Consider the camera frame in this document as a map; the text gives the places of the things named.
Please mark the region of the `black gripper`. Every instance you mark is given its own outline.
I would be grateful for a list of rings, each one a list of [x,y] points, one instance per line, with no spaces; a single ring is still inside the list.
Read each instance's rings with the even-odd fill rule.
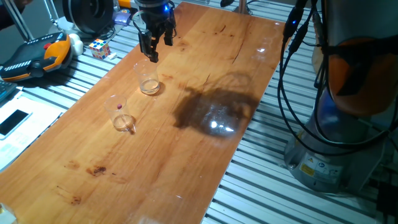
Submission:
[[[157,43],[152,44],[152,36],[164,34],[165,45],[173,46],[175,30],[175,4],[171,0],[136,0],[142,13],[142,20],[146,24],[144,31],[139,31],[139,45],[141,52],[151,61],[157,63],[159,54],[156,52]]]

